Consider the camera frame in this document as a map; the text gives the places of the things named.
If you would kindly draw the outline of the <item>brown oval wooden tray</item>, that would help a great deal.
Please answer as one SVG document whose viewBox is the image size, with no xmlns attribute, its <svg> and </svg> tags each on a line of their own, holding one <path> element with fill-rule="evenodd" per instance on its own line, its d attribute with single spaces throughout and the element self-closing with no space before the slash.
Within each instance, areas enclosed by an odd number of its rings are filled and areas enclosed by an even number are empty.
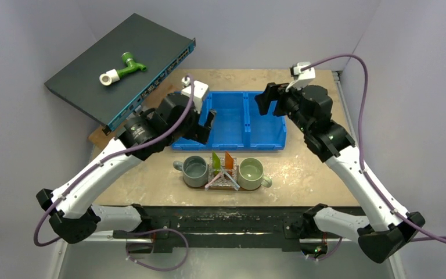
<svg viewBox="0 0 446 279">
<path fill-rule="evenodd" d="M 190 186 L 188 186 L 188 185 L 186 185 L 186 186 L 187 186 L 189 189 L 192 189 L 192 190 L 204 190 L 204 191 L 232 191 L 232 192 L 235 192 L 235 191 L 238 191 L 238 192 L 254 192 L 254 191 L 257 191 L 258 189 L 261 188 L 261 186 L 259 186 L 258 188 L 254 189 L 254 190 L 247 190 L 247 189 L 244 189 L 244 188 L 242 188 L 242 187 L 240 187 L 239 189 L 235 189 L 234 187 L 231 187 L 231 186 L 229 186 L 229 185 L 227 185 L 227 186 L 214 186 L 214 185 L 210 185 L 208 188 L 206 188 L 204 185 L 201 186 L 201 187 L 190 187 Z"/>
</svg>

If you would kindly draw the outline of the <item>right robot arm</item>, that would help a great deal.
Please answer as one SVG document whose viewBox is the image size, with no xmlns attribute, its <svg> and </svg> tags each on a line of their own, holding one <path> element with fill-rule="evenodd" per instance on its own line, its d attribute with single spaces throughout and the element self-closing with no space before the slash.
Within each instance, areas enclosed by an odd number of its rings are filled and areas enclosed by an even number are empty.
<svg viewBox="0 0 446 279">
<path fill-rule="evenodd" d="M 324 87 L 286 87 L 269 83 L 255 96 L 260 115 L 266 115 L 275 102 L 274 116 L 286 116 L 297 126 L 307 148 L 343 181 L 364 211 L 354 216 L 320 203 L 289 226 L 292 235 L 304 238 L 332 233 L 354 241 L 370 260 L 383 263 L 413 240 L 417 231 L 410 223 L 421 227 L 424 217 L 409 212 L 381 184 L 371 185 L 376 176 L 368 174 L 366 164 L 360 162 L 353 137 L 332 119 L 333 101 Z"/>
</svg>

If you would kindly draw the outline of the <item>green toothpaste tube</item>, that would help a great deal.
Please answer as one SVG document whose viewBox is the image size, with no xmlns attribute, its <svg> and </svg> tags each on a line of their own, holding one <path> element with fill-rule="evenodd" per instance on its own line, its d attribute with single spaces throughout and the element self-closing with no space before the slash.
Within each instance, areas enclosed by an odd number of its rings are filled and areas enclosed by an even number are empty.
<svg viewBox="0 0 446 279">
<path fill-rule="evenodd" d="M 221 160 L 219 156 L 212 152 L 213 174 L 216 176 L 221 170 Z"/>
</svg>

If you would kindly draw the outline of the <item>blue divided plastic bin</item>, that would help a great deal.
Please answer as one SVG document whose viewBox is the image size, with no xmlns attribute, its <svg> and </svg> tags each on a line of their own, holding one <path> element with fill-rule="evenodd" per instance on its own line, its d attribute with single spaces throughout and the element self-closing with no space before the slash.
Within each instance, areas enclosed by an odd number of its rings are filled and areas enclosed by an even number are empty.
<svg viewBox="0 0 446 279">
<path fill-rule="evenodd" d="M 284 117 L 260 115 L 255 102 L 258 91 L 212 91 L 203 104 L 200 123 L 214 110 L 217 115 L 206 144 L 180 138 L 171 145 L 179 151 L 276 151 L 286 145 Z"/>
</svg>

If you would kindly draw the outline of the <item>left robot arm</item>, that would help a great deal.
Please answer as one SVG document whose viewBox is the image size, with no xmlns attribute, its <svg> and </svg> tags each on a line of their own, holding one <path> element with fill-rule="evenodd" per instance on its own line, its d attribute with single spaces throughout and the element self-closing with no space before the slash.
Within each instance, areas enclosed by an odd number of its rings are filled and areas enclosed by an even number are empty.
<svg viewBox="0 0 446 279">
<path fill-rule="evenodd" d="M 129 119 L 105 149 L 61 187 L 42 189 L 36 197 L 60 239 L 76 244 L 100 231 L 120 230 L 142 238 L 150 230 L 139 205 L 101 206 L 97 197 L 124 173 L 163 151 L 179 138 L 206 144 L 216 115 L 209 110 L 206 122 L 199 123 L 207 94 L 168 94 L 157 108 Z"/>
</svg>

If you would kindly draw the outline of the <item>light green mug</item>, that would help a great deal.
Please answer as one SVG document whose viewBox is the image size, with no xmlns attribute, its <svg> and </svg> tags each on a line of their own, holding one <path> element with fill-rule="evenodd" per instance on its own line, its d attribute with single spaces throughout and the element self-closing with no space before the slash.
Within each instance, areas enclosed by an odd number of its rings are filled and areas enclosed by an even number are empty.
<svg viewBox="0 0 446 279">
<path fill-rule="evenodd" d="M 256 158 L 245 158 L 238 166 L 237 183 L 246 191 L 254 191 L 263 186 L 270 188 L 272 180 L 264 174 L 264 166 Z"/>
</svg>

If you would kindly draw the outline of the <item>clear plastic blister pack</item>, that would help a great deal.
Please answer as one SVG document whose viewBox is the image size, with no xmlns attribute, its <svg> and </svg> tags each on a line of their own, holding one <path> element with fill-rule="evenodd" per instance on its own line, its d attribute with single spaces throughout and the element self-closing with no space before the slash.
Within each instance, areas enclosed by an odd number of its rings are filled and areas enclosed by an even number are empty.
<svg viewBox="0 0 446 279">
<path fill-rule="evenodd" d="M 224 156 L 220 156 L 219 157 L 221 160 L 221 167 L 224 168 L 225 166 L 225 157 Z M 237 158 L 234 158 L 235 164 L 234 164 L 234 168 L 232 171 L 229 170 L 225 170 L 227 171 L 236 181 L 238 179 L 238 160 Z M 212 157 L 209 157 L 208 159 L 208 181 L 212 180 L 213 177 L 215 176 L 213 174 L 213 163 L 212 163 Z M 213 184 L 214 186 L 227 186 L 229 185 L 228 180 L 225 180 L 222 176 Z"/>
</svg>

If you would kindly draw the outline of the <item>white toothbrush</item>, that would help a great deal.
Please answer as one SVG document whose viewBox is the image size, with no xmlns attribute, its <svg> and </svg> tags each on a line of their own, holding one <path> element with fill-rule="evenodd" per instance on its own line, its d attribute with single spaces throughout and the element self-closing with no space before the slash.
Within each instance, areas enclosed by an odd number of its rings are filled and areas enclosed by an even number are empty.
<svg viewBox="0 0 446 279">
<path fill-rule="evenodd" d="M 233 188 L 235 191 L 240 190 L 240 185 L 236 182 L 236 180 L 224 169 L 221 169 L 222 177 L 225 180 L 228 180 L 229 186 Z"/>
</svg>

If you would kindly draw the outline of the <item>grey mug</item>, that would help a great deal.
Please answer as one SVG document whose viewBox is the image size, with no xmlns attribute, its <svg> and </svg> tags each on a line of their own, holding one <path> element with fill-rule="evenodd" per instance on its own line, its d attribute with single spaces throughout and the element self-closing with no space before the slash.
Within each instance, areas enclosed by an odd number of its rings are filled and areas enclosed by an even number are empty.
<svg viewBox="0 0 446 279">
<path fill-rule="evenodd" d="M 174 161 L 173 168 L 182 172 L 184 183 L 191 188 L 200 188 L 208 183 L 208 164 L 201 156 L 190 156 L 182 161 Z"/>
</svg>

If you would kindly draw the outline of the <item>pink toothbrush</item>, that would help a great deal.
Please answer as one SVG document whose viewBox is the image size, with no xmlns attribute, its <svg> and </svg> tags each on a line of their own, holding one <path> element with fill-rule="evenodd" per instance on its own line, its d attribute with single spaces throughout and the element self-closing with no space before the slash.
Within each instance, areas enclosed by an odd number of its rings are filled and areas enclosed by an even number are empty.
<svg viewBox="0 0 446 279">
<path fill-rule="evenodd" d="M 204 190 L 207 191 L 209 190 L 209 188 L 222 176 L 221 172 L 218 172 L 212 180 L 210 180 L 205 186 L 204 186 Z"/>
</svg>

